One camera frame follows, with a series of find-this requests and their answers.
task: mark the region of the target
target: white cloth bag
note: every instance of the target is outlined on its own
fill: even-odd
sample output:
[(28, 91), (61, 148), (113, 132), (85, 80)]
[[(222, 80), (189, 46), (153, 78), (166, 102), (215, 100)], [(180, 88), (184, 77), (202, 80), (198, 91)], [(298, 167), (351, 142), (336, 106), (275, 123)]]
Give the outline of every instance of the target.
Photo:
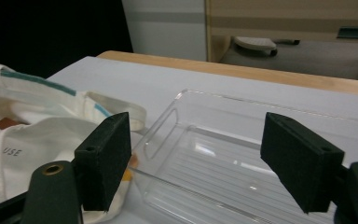
[[(28, 189), (31, 174), (50, 161), (71, 161), (74, 150), (105, 118), (130, 113), (132, 131), (145, 126), (145, 110), (92, 91), (74, 91), (0, 64), (0, 120), (20, 123), (0, 130), (0, 203)], [(86, 223), (120, 212), (129, 187), (123, 178), (108, 213), (84, 212)]]

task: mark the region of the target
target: chair wheel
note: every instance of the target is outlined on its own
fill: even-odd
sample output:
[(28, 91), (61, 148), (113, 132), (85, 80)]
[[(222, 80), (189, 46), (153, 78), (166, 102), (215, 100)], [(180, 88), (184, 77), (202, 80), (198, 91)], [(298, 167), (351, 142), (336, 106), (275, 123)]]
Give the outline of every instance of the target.
[(274, 56), (276, 56), (277, 54), (278, 54), (278, 50), (277, 50), (277, 49), (274, 49), (274, 50), (271, 51), (271, 53), (269, 54), (269, 56), (274, 57)]

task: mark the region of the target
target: white table surface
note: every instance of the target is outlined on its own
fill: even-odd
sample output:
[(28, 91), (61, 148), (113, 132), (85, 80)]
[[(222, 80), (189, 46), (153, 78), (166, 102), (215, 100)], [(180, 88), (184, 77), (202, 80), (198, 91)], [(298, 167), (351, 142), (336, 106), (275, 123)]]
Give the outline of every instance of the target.
[[(146, 127), (184, 89), (358, 119), (358, 95), (92, 57), (64, 68), (49, 80), (78, 91), (99, 91), (141, 105), (147, 110)], [(109, 223), (169, 221), (142, 204), (139, 191), (132, 185), (122, 213)]]

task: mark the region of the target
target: white wall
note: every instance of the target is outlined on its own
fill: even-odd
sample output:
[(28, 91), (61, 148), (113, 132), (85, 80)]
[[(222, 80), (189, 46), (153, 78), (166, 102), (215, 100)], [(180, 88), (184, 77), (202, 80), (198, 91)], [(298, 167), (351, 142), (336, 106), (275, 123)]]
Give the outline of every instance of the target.
[(135, 53), (206, 61), (204, 0), (123, 0)]

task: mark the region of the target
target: transparent plastic tray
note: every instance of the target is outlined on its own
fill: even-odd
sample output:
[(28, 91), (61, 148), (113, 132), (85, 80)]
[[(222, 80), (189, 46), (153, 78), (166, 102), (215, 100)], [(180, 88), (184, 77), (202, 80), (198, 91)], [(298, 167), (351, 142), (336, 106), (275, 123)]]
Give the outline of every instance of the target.
[(296, 119), (358, 161), (358, 120), (182, 91), (135, 147), (144, 202), (185, 223), (333, 223), (304, 214), (260, 159), (267, 112)]

